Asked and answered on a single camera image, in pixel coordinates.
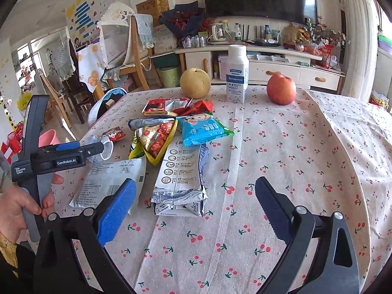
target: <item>blue snack bag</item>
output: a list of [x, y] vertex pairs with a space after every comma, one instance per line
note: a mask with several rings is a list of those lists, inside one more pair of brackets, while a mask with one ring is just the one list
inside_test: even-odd
[[180, 119], [184, 146], [201, 145], [216, 138], [234, 136], [212, 114], [199, 114]]

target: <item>drawer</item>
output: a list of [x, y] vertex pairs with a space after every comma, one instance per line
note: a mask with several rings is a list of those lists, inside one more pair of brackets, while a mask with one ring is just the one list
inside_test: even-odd
[[339, 78], [340, 76], [331, 74], [329, 72], [301, 67], [299, 74], [299, 83], [304, 85], [337, 90]]
[[292, 78], [297, 84], [299, 82], [299, 67], [289, 65], [270, 64], [263, 62], [249, 63], [249, 80], [267, 82], [273, 74], [281, 74]]
[[211, 52], [185, 53], [187, 68], [200, 68], [212, 78]]

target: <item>white bottle cap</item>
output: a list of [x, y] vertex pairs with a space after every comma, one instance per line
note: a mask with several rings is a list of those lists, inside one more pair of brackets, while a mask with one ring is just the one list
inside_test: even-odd
[[244, 45], [229, 45], [229, 55], [232, 56], [246, 56], [246, 46]]

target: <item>finger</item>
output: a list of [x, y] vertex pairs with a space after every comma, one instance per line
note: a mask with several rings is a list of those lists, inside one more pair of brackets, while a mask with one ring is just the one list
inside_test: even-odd
[[52, 179], [52, 183], [53, 184], [63, 184], [64, 183], [64, 178], [58, 174], [54, 174], [53, 175], [53, 179]]
[[42, 209], [41, 215], [44, 217], [44, 219], [46, 219], [48, 215], [50, 215], [53, 212], [54, 212], [54, 206], [51, 206], [47, 209]]
[[41, 214], [41, 207], [35, 202], [32, 196], [22, 188], [17, 187], [14, 200], [21, 207], [26, 208], [32, 214]]
[[42, 207], [49, 208], [54, 205], [54, 194], [52, 189], [50, 189], [49, 193], [42, 199]]

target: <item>wooden chair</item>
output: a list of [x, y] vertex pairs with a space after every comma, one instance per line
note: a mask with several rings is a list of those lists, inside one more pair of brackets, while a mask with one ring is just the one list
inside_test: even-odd
[[60, 123], [60, 126], [63, 127], [63, 123], [61, 121], [60, 116], [58, 115], [58, 111], [57, 111], [56, 107], [59, 108], [59, 110], [60, 110], [60, 112], [61, 112], [65, 122], [67, 123], [68, 128], [71, 129], [72, 125], [71, 125], [71, 123], [69, 121], [69, 116], [68, 116], [68, 113], [65, 110], [65, 106], [64, 106], [64, 97], [58, 97], [58, 95], [57, 95], [58, 92], [56, 92], [54, 90], [54, 88], [52, 87], [52, 85], [50, 85], [50, 83], [47, 80], [47, 78], [46, 78], [44, 72], [42, 71], [42, 69], [39, 68], [38, 72], [40, 74], [40, 78], [41, 78], [42, 83], [44, 85], [46, 85], [46, 87], [49, 89], [49, 92], [50, 92], [49, 106], [54, 110], [54, 114], [56, 115], [56, 117], [57, 117], [57, 119], [58, 119], [58, 121]]
[[70, 78], [63, 81], [62, 83], [64, 85], [65, 93], [71, 100], [81, 124], [84, 124], [85, 121], [82, 116], [81, 107], [88, 104], [91, 104], [91, 107], [93, 107], [96, 101], [93, 94], [88, 90], [86, 84], [79, 81], [78, 57], [71, 41], [69, 41], [69, 44], [69, 51], [76, 70]]
[[[156, 79], [158, 86], [162, 87], [161, 79], [159, 78], [158, 72], [154, 66], [154, 63], [150, 56], [152, 56], [152, 49], [148, 49], [148, 56], [140, 58], [140, 46], [139, 46], [139, 34], [138, 26], [135, 17], [131, 16], [131, 39], [132, 39], [132, 51], [135, 61], [131, 64], [124, 65], [120, 68], [120, 75], [132, 74], [136, 83], [136, 89], [132, 92], [138, 92], [141, 90], [150, 90], [150, 86], [144, 76], [143, 66], [150, 67], [154, 78]], [[109, 87], [114, 88], [114, 81], [112, 79], [107, 80]]]

